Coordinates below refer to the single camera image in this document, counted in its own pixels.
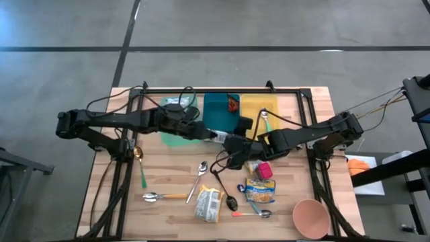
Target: snack bag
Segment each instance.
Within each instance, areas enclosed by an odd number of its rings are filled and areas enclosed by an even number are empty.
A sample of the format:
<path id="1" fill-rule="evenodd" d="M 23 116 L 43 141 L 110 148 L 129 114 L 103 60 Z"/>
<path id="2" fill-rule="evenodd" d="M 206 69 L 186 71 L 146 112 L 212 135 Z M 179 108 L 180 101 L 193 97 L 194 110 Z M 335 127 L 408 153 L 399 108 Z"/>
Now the snack bag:
<path id="1" fill-rule="evenodd" d="M 258 165 L 260 165 L 262 161 L 255 160 L 255 161 L 245 161 L 245 167 L 247 168 L 248 172 L 252 175 L 253 172 L 258 168 Z"/>
<path id="2" fill-rule="evenodd" d="M 247 201 L 254 201 L 260 203 L 275 202 L 276 183 L 274 180 L 249 179 L 245 182 L 245 196 Z"/>
<path id="3" fill-rule="evenodd" d="M 217 223 L 220 214 L 221 201 L 224 192 L 216 189 L 208 189 L 202 185 L 200 193 L 197 197 L 197 204 L 195 210 L 196 218 L 201 218 L 208 223 Z"/>

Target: metal spoon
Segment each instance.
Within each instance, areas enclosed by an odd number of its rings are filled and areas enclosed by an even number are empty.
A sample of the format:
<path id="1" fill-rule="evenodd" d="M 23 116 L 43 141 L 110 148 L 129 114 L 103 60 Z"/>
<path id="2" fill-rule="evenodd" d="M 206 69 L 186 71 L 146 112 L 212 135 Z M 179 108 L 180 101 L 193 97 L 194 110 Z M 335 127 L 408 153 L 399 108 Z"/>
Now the metal spoon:
<path id="1" fill-rule="evenodd" d="M 134 154 L 134 157 L 136 157 L 136 159 L 139 159 L 140 176 L 142 178 L 142 188 L 146 188 L 146 180 L 145 180 L 145 176 L 143 175 L 143 167 L 142 167 L 143 151 L 140 147 L 134 147 L 133 154 Z"/>
<path id="2" fill-rule="evenodd" d="M 218 172 L 217 171 L 211 171 L 211 172 L 212 172 L 212 174 L 215 175 L 215 178 L 220 182 L 222 189 L 224 189 L 224 191 L 226 192 L 226 195 L 227 195 L 226 203 L 227 203 L 228 208 L 231 211 L 236 211 L 237 208 L 239 207 L 239 205 L 237 204 L 236 198 L 228 195 L 228 192 L 227 192 L 226 188 L 224 187 L 224 185 L 222 184 L 222 181 L 221 181 L 220 176 L 218 175 Z"/>
<path id="3" fill-rule="evenodd" d="M 270 210 L 262 210 L 259 214 L 251 214 L 251 213 L 245 213 L 245 212 L 232 212 L 231 216 L 251 216 L 251 215 L 258 215 L 261 218 L 270 218 L 272 216 L 272 212 Z"/>
<path id="4" fill-rule="evenodd" d="M 264 119 L 264 121 L 266 123 L 266 132 L 269 132 L 269 131 L 271 131 L 271 128 L 270 128 L 270 123 L 267 121 L 266 108 L 262 108 L 261 110 L 262 110 L 261 117 Z"/>
<path id="5" fill-rule="evenodd" d="M 147 202 L 156 202 L 160 198 L 187 198 L 187 196 L 187 194 L 157 194 L 149 192 L 143 195 L 143 199 Z"/>
<path id="6" fill-rule="evenodd" d="M 188 198 L 187 198 L 187 202 L 189 203 L 189 200 L 191 199 L 191 197 L 193 196 L 193 192 L 194 189 L 196 188 L 197 182 L 200 179 L 200 176 L 202 176 L 203 174 L 205 174 L 205 172 L 208 170 L 208 162 L 207 161 L 203 161 L 200 163 L 199 165 L 199 175 L 196 178 L 196 181 L 194 182 L 193 188 L 191 189 L 191 191 L 189 192 Z"/>

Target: concrete floor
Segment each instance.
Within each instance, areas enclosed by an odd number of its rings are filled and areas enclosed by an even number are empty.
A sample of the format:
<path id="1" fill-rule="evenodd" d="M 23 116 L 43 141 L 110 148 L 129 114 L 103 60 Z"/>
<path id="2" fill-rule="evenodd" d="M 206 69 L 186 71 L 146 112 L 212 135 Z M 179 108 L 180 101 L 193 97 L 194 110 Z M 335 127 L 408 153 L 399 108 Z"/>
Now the concrete floor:
<path id="1" fill-rule="evenodd" d="M 3 0 L 0 46 L 121 46 L 133 2 Z M 430 14 L 420 0 L 146 0 L 130 45 L 430 45 Z M 33 176 L 11 241 L 73 237 L 94 154 L 84 142 L 55 136 L 56 115 L 105 96 L 118 57 L 119 52 L 0 52 L 0 146 L 56 166 L 51 176 Z M 329 86 L 341 111 L 400 86 L 404 78 L 429 74 L 429 59 L 430 52 L 131 53 L 120 87 L 144 80 L 153 87 L 262 86 L 270 79 L 278 86 Z M 411 115 L 407 102 L 388 108 L 380 127 L 364 134 L 360 151 L 424 148 Z M 361 124 L 371 127 L 379 119 L 375 114 Z M 359 142 L 351 150 L 358 148 Z M 423 216 L 430 217 L 428 201 L 420 202 Z M 426 240 L 398 232 L 401 223 L 412 223 L 408 208 L 360 210 L 373 238 Z"/>

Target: spoon with orange handle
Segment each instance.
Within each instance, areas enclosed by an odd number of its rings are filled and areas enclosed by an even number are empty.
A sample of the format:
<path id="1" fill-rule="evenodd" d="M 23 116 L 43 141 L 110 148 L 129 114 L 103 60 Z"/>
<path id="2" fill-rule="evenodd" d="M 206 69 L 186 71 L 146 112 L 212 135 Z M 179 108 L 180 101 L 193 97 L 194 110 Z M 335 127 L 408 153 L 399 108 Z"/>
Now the spoon with orange handle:
<path id="1" fill-rule="evenodd" d="M 261 213 L 256 214 L 256 213 L 246 213 L 246 212 L 232 212 L 231 216 L 233 217 L 237 217 L 237 216 L 251 216 L 251 215 L 257 215 L 260 216 L 261 218 L 270 218 L 272 216 L 272 212 L 270 210 L 262 210 Z"/>
<path id="2" fill-rule="evenodd" d="M 187 198 L 188 194 L 157 194 L 155 192 L 148 192 L 145 195 L 143 195 L 143 199 L 147 202 L 156 202 L 158 199 L 161 198 Z"/>

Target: black spoon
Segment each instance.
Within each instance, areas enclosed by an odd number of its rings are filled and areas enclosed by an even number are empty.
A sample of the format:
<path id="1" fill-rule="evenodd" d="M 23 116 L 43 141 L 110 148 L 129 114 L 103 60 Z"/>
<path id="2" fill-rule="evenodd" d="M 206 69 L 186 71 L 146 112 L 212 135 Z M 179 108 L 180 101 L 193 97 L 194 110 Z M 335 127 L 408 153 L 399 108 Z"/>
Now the black spoon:
<path id="1" fill-rule="evenodd" d="M 237 204 L 236 198 L 228 195 L 226 188 L 224 187 L 224 185 L 222 185 L 221 178 L 218 175 L 218 172 L 217 171 L 210 171 L 210 172 L 215 175 L 216 179 L 220 182 L 222 189 L 224 189 L 224 191 L 226 192 L 226 195 L 227 195 L 226 203 L 228 208 L 231 211 L 237 211 L 237 208 L 239 207 L 239 205 Z"/>

